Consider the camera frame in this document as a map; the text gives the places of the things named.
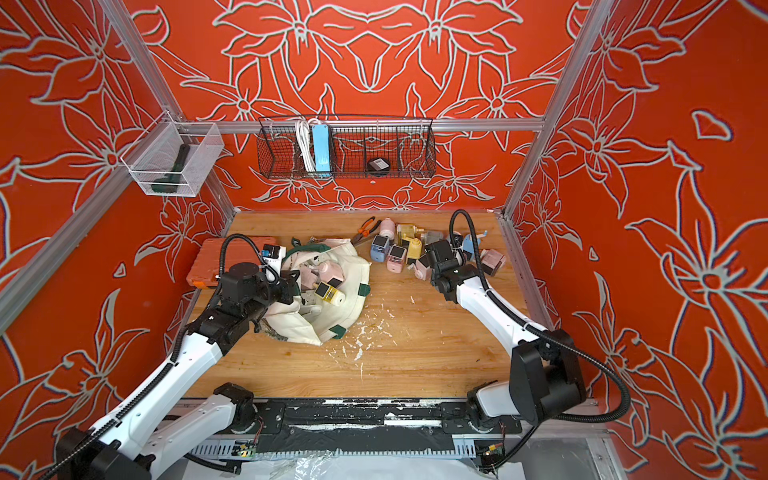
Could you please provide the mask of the blue crank pencil sharpener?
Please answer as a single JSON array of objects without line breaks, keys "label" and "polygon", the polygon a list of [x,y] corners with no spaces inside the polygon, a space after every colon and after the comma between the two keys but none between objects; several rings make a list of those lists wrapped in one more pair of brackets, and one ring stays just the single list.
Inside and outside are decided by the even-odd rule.
[{"label": "blue crank pencil sharpener", "polygon": [[474,261],[475,255],[479,251],[478,248],[480,246],[481,237],[478,237],[477,235],[473,235],[471,233],[468,233],[464,236],[461,244],[461,249],[463,251],[463,254],[465,258],[468,261]]}]

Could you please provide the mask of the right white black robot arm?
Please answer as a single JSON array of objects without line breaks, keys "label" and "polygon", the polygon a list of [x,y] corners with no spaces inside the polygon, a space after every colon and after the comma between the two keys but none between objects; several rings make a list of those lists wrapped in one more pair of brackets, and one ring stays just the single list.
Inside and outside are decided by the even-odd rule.
[{"label": "right white black robot arm", "polygon": [[426,258],[431,284],[446,300],[476,317],[509,354],[508,381],[492,382],[468,394],[480,420],[512,416],[538,425],[586,400],[579,360],[566,332],[549,331],[523,315],[449,241],[429,244]]}]

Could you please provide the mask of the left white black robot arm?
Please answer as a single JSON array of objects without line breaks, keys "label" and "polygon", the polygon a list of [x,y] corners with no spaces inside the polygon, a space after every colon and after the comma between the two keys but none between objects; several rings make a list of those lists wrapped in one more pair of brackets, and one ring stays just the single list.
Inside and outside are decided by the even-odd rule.
[{"label": "left white black robot arm", "polygon": [[224,272],[204,312],[181,332],[168,357],[117,407],[86,430],[67,432],[46,479],[157,479],[215,433],[259,430],[252,392],[231,382],[191,412],[163,421],[189,388],[275,303],[299,292],[296,274],[238,263]]}]

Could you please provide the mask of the grey clear pencil sharpener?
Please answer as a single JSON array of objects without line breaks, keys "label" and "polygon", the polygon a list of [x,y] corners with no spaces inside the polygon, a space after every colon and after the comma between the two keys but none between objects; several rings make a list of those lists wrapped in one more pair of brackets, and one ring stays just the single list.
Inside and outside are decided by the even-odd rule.
[{"label": "grey clear pencil sharpener", "polygon": [[444,239],[444,234],[440,231],[427,231],[421,236],[425,245],[429,245]]}]

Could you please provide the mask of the pink square pencil sharpener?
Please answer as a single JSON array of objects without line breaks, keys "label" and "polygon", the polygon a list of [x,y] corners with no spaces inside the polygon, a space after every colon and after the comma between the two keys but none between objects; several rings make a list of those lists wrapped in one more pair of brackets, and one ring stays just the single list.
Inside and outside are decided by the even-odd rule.
[{"label": "pink square pencil sharpener", "polygon": [[345,280],[342,267],[333,261],[324,261],[315,269],[318,279],[334,288],[338,288]]}]

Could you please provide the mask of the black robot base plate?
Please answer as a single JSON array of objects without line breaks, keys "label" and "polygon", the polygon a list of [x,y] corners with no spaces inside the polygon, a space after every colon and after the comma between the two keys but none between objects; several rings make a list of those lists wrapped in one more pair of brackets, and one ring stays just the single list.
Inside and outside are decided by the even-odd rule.
[{"label": "black robot base plate", "polygon": [[522,432],[518,419],[482,420],[463,399],[273,398],[255,406],[251,431],[217,433],[192,453],[220,461],[315,453],[472,459]]}]

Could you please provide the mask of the yellow black square sharpener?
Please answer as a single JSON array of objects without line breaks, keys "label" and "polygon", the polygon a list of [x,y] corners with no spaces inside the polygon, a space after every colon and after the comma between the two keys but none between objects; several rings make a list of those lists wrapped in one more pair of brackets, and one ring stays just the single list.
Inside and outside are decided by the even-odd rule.
[{"label": "yellow black square sharpener", "polygon": [[323,302],[333,306],[341,306],[346,299],[345,294],[341,290],[327,282],[319,283],[314,293]]}]

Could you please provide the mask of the blue grey square sharpener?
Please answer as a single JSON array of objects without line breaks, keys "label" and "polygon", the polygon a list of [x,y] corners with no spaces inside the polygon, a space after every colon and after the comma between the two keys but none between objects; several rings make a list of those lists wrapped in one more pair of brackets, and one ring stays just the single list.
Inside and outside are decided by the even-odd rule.
[{"label": "blue grey square sharpener", "polygon": [[384,263],[391,249],[391,239],[385,235],[376,235],[372,240],[370,256],[377,263]]}]

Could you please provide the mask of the pink black sharpener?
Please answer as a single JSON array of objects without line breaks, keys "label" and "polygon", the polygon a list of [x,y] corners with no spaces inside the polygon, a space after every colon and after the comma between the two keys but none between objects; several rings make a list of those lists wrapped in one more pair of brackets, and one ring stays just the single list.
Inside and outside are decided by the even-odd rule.
[{"label": "pink black sharpener", "polygon": [[481,269],[486,276],[494,277],[507,261],[505,254],[495,249],[483,249],[480,256]]}]

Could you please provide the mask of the pink cube sharpener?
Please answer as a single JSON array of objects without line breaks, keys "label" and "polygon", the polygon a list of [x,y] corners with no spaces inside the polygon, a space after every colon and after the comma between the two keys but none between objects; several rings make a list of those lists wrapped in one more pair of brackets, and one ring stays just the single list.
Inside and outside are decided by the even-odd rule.
[{"label": "pink cube sharpener", "polygon": [[423,281],[431,279],[431,263],[429,259],[424,256],[414,262],[414,276]]}]

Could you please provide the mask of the yellow tall pencil sharpener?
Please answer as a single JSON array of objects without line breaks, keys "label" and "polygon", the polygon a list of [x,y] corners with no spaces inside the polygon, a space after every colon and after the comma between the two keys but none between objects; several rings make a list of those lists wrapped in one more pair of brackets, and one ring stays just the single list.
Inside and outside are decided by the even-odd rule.
[{"label": "yellow tall pencil sharpener", "polygon": [[421,256],[423,243],[418,238],[408,238],[407,261],[409,264],[415,263]]}]

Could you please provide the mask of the cream tote bag green handles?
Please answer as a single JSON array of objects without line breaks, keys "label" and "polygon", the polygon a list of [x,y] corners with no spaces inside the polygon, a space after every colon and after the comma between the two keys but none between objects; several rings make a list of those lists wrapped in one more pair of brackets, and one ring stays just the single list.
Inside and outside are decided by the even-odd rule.
[{"label": "cream tote bag green handles", "polygon": [[300,265],[314,270],[324,261],[338,263],[345,280],[338,287],[346,299],[333,306],[318,298],[314,290],[302,292],[290,305],[274,303],[261,321],[266,333],[280,341],[320,346],[340,339],[358,320],[371,293],[371,263],[362,258],[349,239],[327,239],[295,247],[286,253],[282,271],[299,271]]}]

